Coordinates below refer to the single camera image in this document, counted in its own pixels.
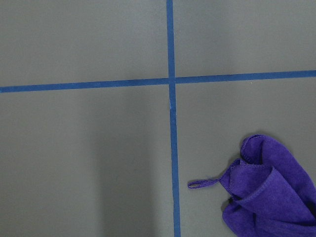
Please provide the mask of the purple microfiber towel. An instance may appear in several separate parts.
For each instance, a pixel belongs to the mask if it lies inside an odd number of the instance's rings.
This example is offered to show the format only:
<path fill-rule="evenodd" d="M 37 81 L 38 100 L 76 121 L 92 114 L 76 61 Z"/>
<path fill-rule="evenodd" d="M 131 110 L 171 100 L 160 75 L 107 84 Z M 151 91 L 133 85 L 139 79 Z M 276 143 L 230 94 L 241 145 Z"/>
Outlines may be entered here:
<path fill-rule="evenodd" d="M 316 189 L 287 147 L 255 134 L 244 139 L 240 155 L 221 177 L 188 188 L 220 183 L 230 194 L 222 217 L 238 237 L 315 236 Z"/>

